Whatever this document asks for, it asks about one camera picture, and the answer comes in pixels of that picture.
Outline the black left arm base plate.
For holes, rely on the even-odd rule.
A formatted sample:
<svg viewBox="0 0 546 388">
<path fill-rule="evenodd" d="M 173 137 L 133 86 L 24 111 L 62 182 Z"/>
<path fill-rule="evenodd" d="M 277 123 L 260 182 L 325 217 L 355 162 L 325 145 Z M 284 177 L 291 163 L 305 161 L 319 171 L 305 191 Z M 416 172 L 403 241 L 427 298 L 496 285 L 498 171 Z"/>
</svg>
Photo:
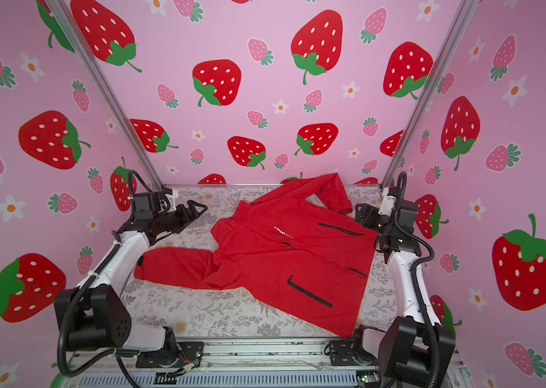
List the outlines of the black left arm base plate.
<svg viewBox="0 0 546 388">
<path fill-rule="evenodd" d="M 154 352 L 144 352 L 137 357 L 137 369 L 187 369 L 198 368 L 204 354 L 204 342 L 179 342 Z"/>
</svg>

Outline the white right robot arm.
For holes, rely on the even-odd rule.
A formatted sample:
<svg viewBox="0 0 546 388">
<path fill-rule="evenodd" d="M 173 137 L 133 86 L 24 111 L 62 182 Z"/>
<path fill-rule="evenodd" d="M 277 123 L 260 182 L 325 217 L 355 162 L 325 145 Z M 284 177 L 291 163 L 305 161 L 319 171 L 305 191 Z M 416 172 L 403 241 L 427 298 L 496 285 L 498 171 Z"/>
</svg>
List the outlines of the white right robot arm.
<svg viewBox="0 0 546 388">
<path fill-rule="evenodd" d="M 390 214 L 369 204 L 355 207 L 355 220 L 377 231 L 376 250 L 394 281 L 397 317 L 389 329 L 361 327 L 353 338 L 355 360 L 376 364 L 382 387 L 442 386 L 456 347 L 454 334 L 430 304 L 421 266 L 435 253 L 413 233 L 417 214 L 418 206 L 407 200 Z"/>
</svg>

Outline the red zip-up jacket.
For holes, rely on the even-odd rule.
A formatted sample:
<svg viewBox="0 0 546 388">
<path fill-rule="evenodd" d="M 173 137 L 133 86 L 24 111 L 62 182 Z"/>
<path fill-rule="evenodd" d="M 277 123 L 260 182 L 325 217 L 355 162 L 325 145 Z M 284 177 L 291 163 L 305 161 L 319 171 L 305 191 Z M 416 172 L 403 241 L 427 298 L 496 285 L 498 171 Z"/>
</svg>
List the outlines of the red zip-up jacket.
<svg viewBox="0 0 546 388">
<path fill-rule="evenodd" d="M 189 289 L 247 289 L 255 299 L 350 336 L 375 255 L 376 231 L 356 222 L 336 174 L 288 182 L 219 220 L 214 252 L 146 252 L 138 280 Z"/>
</svg>

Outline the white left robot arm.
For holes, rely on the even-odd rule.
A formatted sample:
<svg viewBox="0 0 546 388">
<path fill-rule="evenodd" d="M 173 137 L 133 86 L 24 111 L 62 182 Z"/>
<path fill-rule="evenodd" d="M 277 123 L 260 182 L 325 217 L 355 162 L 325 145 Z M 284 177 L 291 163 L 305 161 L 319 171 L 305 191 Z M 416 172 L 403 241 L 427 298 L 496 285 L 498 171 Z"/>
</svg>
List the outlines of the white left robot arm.
<svg viewBox="0 0 546 388">
<path fill-rule="evenodd" d="M 121 300 L 124 286 L 142 256 L 157 242 L 179 234 L 207 211 L 189 200 L 175 209 L 133 209 L 115 231 L 109 252 L 77 287 L 54 300 L 59 326 L 58 368 L 81 374 L 104 357 L 137 357 L 146 367 L 178 368 L 182 349 L 164 326 L 134 323 Z"/>
</svg>

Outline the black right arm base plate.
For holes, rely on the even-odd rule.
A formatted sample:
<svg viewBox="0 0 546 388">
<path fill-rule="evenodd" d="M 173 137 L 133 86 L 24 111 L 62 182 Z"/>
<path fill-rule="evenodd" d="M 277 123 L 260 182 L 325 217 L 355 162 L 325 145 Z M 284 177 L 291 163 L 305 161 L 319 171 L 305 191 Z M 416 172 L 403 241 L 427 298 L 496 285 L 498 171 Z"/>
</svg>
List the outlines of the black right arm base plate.
<svg viewBox="0 0 546 388">
<path fill-rule="evenodd" d="M 371 353 L 360 349 L 352 339 L 330 341 L 323 349 L 332 366 L 376 366 L 377 359 Z"/>
</svg>

